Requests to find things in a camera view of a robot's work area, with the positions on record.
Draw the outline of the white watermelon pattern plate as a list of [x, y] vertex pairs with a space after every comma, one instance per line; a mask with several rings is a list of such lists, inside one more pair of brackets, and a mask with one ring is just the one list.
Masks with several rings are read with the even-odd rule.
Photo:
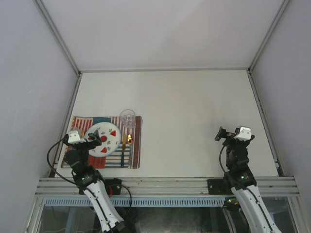
[[89, 133], [94, 133], [96, 130], [99, 133], [102, 144], [91, 149], [89, 154], [93, 157], [106, 157], [111, 155], [121, 143], [120, 129], [112, 123], [101, 122], [91, 126], [87, 130], [86, 136], [88, 136]]

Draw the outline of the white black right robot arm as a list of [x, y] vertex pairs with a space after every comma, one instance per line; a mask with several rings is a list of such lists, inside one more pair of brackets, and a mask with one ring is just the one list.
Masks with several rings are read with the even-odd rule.
[[219, 128], [214, 140], [224, 140], [219, 152], [219, 165], [224, 172], [223, 187], [237, 199], [250, 232], [279, 233], [281, 230], [270, 216], [248, 165], [247, 147], [254, 138], [248, 127], [240, 126], [233, 133]]

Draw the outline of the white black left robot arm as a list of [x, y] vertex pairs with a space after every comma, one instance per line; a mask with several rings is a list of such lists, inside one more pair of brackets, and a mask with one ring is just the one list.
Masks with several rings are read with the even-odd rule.
[[113, 206], [106, 191], [106, 181], [93, 166], [88, 164], [89, 151], [102, 144], [99, 132], [89, 133], [83, 138], [79, 130], [68, 132], [63, 143], [71, 147], [64, 160], [71, 167], [75, 185], [90, 200], [104, 233], [113, 233], [124, 222]]

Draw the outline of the striped patchwork placemat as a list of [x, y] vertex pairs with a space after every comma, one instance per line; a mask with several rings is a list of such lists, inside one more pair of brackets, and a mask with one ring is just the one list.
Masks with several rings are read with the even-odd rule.
[[[92, 165], [95, 169], [104, 169], [104, 168], [121, 168], [121, 151], [122, 151], [122, 137], [123, 134], [126, 134], [126, 138], [129, 134], [133, 136], [134, 145], [133, 145], [133, 162], [132, 168], [137, 169], [140, 166], [140, 143], [141, 143], [141, 126], [142, 126], [142, 117], [136, 116], [136, 125], [133, 129], [128, 129], [124, 127], [120, 118], [118, 116], [108, 116], [108, 117], [80, 117], [75, 116], [71, 123], [71, 130], [84, 130], [84, 138], [87, 138], [87, 130], [101, 122], [109, 122], [116, 125], [121, 132], [121, 143], [119, 147], [109, 156], [106, 157], [93, 157], [89, 155], [88, 164]], [[130, 155], [130, 146], [126, 141], [126, 150], [124, 152], [124, 168], [129, 168], [129, 155]]]

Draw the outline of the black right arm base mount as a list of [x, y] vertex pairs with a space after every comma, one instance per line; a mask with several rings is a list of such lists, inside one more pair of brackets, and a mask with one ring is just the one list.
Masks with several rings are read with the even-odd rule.
[[229, 195], [232, 193], [223, 179], [208, 179], [207, 187], [210, 195]]

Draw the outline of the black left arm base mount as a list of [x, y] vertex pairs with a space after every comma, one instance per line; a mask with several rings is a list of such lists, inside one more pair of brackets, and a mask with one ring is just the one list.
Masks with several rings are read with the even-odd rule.
[[113, 178], [104, 181], [106, 192], [109, 196], [120, 195], [122, 189], [122, 180]]

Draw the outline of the clear drinking glass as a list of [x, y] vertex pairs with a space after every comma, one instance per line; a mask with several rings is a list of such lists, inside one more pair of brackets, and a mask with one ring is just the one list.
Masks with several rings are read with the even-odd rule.
[[124, 127], [133, 129], [136, 125], [136, 114], [131, 109], [125, 109], [120, 113], [120, 120]]

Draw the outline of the pink handled spoon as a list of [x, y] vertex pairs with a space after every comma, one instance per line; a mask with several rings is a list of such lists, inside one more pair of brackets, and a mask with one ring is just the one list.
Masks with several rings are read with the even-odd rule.
[[133, 136], [131, 134], [128, 135], [127, 142], [128, 142], [128, 144], [130, 146], [130, 155], [129, 155], [128, 166], [129, 166], [129, 168], [132, 168], [134, 140], [133, 140]]

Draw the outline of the gold knife green handle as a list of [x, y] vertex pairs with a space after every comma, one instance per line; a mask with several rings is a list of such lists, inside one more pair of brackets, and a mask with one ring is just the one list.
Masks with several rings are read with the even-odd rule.
[[124, 133], [122, 137], [121, 168], [124, 168], [124, 152], [126, 150], [126, 141], [127, 141], [127, 138], [126, 138], [126, 134]]

